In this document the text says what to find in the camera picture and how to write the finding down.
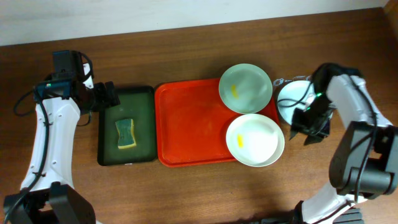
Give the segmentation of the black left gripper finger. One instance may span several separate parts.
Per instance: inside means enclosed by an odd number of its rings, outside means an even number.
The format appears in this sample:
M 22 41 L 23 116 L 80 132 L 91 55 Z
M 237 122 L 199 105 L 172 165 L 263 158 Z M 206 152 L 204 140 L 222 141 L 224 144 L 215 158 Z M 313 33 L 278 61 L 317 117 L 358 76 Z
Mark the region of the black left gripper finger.
M 119 96 L 113 82 L 105 83 L 106 93 L 104 103 L 106 106 L 117 106 L 120 104 Z
M 108 94 L 104 83 L 95 84 L 95 111 L 105 110 L 109 106 Z

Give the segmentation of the green yellow sponge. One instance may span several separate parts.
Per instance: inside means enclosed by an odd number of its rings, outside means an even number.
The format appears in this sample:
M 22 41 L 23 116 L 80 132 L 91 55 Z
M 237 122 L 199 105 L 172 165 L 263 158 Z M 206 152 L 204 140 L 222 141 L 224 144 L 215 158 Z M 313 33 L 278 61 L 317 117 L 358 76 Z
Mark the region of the green yellow sponge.
M 136 146 L 134 135 L 134 120 L 121 119 L 115 122 L 118 131 L 118 148 L 128 149 Z

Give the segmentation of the light blue plate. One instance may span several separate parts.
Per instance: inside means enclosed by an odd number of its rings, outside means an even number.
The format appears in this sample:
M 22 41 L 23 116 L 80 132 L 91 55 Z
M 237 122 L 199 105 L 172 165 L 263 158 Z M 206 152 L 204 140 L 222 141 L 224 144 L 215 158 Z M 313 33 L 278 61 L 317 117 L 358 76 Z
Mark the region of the light blue plate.
M 299 80 L 286 84 L 277 97 L 279 114 L 291 126 L 294 110 L 305 110 L 318 94 L 309 81 Z

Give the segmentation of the cream white plate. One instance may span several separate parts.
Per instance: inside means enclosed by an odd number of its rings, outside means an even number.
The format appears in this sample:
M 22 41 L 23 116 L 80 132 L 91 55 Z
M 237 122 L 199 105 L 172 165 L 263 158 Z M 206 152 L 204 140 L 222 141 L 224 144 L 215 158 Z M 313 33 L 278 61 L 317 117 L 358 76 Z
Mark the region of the cream white plate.
M 225 140 L 231 155 L 251 167 L 275 163 L 285 148 L 284 134 L 279 125 L 261 114 L 237 117 L 228 126 Z

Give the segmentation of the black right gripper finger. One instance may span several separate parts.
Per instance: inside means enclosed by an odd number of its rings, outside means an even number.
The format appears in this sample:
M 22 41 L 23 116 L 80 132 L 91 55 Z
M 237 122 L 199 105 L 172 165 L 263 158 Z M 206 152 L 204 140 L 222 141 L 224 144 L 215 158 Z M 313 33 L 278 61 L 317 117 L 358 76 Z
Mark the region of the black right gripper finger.
M 290 137 L 289 139 L 292 140 L 298 133 L 303 131 L 303 125 L 300 123 L 292 123 L 290 126 Z
M 326 134 L 325 133 L 310 133 L 307 134 L 307 138 L 304 141 L 304 145 L 310 145 L 310 144 L 316 144 L 316 143 L 320 143 L 322 142 L 324 139 L 326 138 Z

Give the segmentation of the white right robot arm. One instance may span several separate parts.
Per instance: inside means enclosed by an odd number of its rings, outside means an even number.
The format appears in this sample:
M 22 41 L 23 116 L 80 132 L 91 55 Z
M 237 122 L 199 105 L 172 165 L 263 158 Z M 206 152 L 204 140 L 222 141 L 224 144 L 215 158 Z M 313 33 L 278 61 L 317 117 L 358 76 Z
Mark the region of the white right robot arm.
M 329 181 L 312 198 L 300 201 L 290 223 L 333 223 L 359 203 L 390 195 L 397 188 L 397 127 L 371 99 L 356 68 L 323 63 L 312 74 L 314 100 L 292 115 L 290 137 L 322 142 L 337 110 L 346 131 L 332 157 Z

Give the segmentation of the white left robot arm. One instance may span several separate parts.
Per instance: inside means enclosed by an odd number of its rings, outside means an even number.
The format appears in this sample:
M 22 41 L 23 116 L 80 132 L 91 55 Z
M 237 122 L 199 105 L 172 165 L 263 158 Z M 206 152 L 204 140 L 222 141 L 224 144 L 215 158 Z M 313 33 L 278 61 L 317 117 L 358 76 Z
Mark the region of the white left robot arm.
M 113 82 L 42 82 L 32 90 L 37 125 L 29 168 L 18 194 L 4 199 L 5 223 L 97 223 L 73 186 L 72 154 L 80 116 L 120 103 Z

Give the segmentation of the light green plate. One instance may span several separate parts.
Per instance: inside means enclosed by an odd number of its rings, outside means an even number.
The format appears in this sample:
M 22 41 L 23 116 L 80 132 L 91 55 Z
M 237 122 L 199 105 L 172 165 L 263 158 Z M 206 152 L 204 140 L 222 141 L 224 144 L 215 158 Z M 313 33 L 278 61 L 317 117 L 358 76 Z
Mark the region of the light green plate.
M 221 76 L 218 92 L 224 105 L 240 114 L 257 113 L 271 101 L 273 86 L 268 74 L 256 65 L 240 63 Z

